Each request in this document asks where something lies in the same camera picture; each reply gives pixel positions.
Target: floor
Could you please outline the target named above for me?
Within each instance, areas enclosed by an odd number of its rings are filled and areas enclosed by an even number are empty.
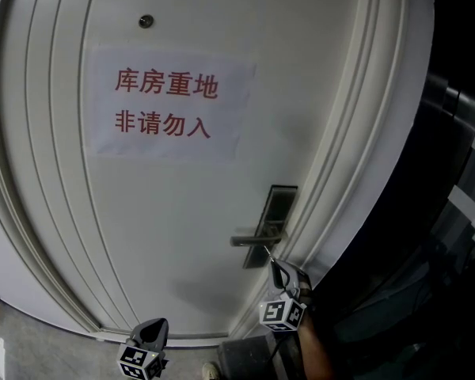
[[[0,380],[124,379],[116,363],[117,344],[74,335],[0,305]],[[218,361],[216,348],[168,349],[171,364],[162,380],[197,380],[205,362]]]

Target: person's arm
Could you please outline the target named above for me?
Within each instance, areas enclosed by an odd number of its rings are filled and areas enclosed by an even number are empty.
[[[318,339],[314,323],[307,311],[304,315],[298,328],[298,335],[306,378],[307,380],[334,380],[336,376],[333,365],[324,345]]]

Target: paper sign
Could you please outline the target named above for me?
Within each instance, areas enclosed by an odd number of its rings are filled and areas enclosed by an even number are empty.
[[[99,47],[88,53],[93,155],[234,159],[255,66],[200,53]]]

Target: shoe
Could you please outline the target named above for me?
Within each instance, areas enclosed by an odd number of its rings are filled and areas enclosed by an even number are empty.
[[[203,380],[220,380],[220,373],[212,363],[206,363],[203,366]]]

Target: door frame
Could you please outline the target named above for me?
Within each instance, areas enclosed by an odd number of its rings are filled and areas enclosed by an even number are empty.
[[[0,24],[9,2],[0,0]],[[277,257],[305,266],[317,254],[351,197],[386,116],[401,61],[407,15],[408,0],[358,0],[351,43],[328,125],[287,224],[287,239],[275,247]],[[115,340],[127,335],[102,328],[49,260],[17,194],[1,124],[0,223],[42,287],[86,331]],[[257,325],[257,305],[266,288],[264,269],[230,326],[230,339],[245,337]],[[225,339],[187,338],[175,343],[202,346]]]

